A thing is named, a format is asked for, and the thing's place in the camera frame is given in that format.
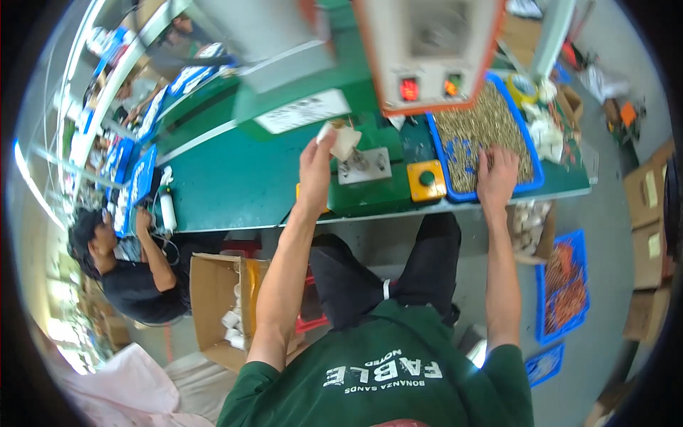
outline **concrete floor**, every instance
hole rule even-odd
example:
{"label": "concrete floor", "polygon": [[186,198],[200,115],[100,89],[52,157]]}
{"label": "concrete floor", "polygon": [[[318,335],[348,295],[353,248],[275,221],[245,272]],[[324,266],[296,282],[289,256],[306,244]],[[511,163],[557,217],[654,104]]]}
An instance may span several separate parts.
{"label": "concrete floor", "polygon": [[[600,105],[579,84],[585,112],[580,120],[583,142],[600,155],[598,183],[590,195],[557,202],[557,235],[583,228],[589,260],[588,288],[591,308],[585,324],[564,338],[566,350],[561,372],[532,389],[536,426],[581,425],[593,403],[623,364],[629,343],[622,339],[633,289],[630,220],[622,187],[619,152],[608,134]],[[458,285],[454,302],[462,310],[455,327],[454,342],[472,324],[485,324],[486,224],[480,210],[459,212],[462,248],[458,262]],[[350,246],[355,256],[382,277],[396,278],[413,246],[421,217],[385,219],[318,226],[319,232],[334,232]],[[263,258],[275,251],[281,230],[262,230]],[[256,232],[232,232],[232,238],[251,238]],[[541,351],[534,338],[536,289],[532,266],[518,265],[523,314],[521,347],[525,358]],[[309,340],[325,330],[314,331]],[[162,366],[167,363],[163,328],[138,331],[132,339]],[[197,350],[192,319],[182,319],[171,328],[174,359]]]}

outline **tape roll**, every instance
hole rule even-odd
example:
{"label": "tape roll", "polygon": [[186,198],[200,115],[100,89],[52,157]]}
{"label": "tape roll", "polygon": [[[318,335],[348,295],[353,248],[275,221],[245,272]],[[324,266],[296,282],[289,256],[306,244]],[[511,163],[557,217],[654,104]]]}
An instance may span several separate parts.
{"label": "tape roll", "polygon": [[521,74],[511,74],[507,77],[505,86],[507,86],[517,108],[522,107],[522,102],[535,104],[538,101],[538,87],[528,77]]}

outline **green button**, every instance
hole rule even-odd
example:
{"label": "green button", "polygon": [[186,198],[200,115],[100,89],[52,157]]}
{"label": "green button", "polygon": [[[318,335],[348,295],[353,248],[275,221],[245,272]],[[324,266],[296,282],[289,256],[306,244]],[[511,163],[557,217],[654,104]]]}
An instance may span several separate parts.
{"label": "green button", "polygon": [[420,184],[428,187],[434,183],[434,174],[430,171],[424,171],[420,174]]}

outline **pink cloth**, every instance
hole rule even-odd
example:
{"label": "pink cloth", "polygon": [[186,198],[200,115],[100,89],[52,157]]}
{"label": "pink cloth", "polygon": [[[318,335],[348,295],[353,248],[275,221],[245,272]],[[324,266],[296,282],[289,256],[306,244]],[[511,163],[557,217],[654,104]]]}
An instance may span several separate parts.
{"label": "pink cloth", "polygon": [[199,415],[174,412],[180,404],[178,388],[138,344],[118,352],[95,374],[79,375],[64,363],[51,362],[55,380],[97,426],[213,426]]}

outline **green t-shirt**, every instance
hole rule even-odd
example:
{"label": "green t-shirt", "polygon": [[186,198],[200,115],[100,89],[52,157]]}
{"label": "green t-shirt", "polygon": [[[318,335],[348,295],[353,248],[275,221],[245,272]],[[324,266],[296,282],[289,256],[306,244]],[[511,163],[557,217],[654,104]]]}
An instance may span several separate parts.
{"label": "green t-shirt", "polygon": [[452,329],[434,308],[388,300],[372,313],[403,322],[432,350],[384,319],[327,333],[282,373],[245,364],[217,426],[370,427],[397,419],[430,427],[533,425],[518,347],[495,348],[478,370],[453,347]]}

